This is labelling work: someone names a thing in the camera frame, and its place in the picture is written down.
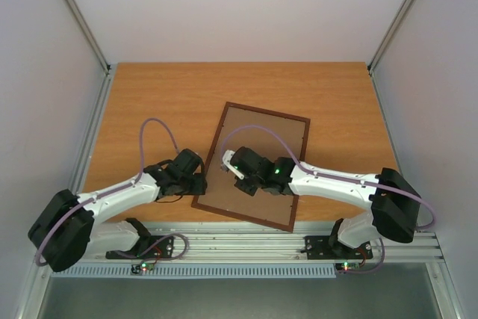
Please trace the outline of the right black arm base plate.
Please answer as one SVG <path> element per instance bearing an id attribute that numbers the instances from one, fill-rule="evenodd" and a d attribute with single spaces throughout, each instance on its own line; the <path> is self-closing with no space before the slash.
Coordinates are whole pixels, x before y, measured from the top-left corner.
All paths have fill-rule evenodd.
<path id="1" fill-rule="evenodd" d="M 347 247 L 328 235 L 307 235 L 304 237 L 303 253 L 309 260 L 345 260 L 345 259 L 372 259 L 373 251 L 369 242 L 361 244 L 357 248 Z"/>

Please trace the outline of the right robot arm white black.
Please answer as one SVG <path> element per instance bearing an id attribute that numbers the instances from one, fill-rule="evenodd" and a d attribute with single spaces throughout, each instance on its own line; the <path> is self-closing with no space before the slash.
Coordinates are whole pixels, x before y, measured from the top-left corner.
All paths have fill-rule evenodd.
<path id="1" fill-rule="evenodd" d="M 221 165 L 234 174 L 235 187 L 250 196 L 257 190 L 272 195 L 318 196 L 362 209 L 353 218 L 335 222 L 325 245 L 333 258 L 350 258 L 360 246 L 380 238 L 402 244 L 414 239 L 419 195 L 396 170 L 342 173 L 294 158 L 270 161 L 245 146 L 226 150 Z"/>

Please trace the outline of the brown wooden picture frame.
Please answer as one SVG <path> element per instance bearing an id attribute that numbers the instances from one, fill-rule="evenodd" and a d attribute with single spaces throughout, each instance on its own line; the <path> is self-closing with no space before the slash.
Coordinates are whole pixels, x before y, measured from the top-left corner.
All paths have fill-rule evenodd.
<path id="1" fill-rule="evenodd" d="M 292 232 L 299 197 L 291 182 L 309 127 L 305 117 L 227 102 L 205 160 L 207 190 L 192 207 Z"/>

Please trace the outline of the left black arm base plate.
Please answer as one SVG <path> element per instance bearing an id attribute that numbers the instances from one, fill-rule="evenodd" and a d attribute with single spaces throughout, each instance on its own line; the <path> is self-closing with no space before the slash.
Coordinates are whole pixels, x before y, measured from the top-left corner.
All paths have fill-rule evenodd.
<path id="1" fill-rule="evenodd" d="M 140 237 L 129 250 L 112 250 L 106 252 L 106 259 L 151 259 L 171 258 L 174 248 L 174 238 L 166 235 Z"/>

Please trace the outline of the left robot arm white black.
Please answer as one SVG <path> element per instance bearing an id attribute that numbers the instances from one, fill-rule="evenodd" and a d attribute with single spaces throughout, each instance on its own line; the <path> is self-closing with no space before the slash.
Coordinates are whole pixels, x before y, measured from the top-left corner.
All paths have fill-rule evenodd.
<path id="1" fill-rule="evenodd" d="M 128 218 L 115 229 L 103 224 L 112 217 L 167 196 L 203 195 L 207 188 L 205 165 L 192 150 L 183 149 L 174 159 L 142 166 L 131 179 L 100 191 L 74 194 L 57 192 L 28 231 L 36 247 L 36 265 L 61 272 L 84 255 L 99 253 L 107 258 L 168 260 L 160 250 L 168 236 L 154 237 L 139 220 Z"/>

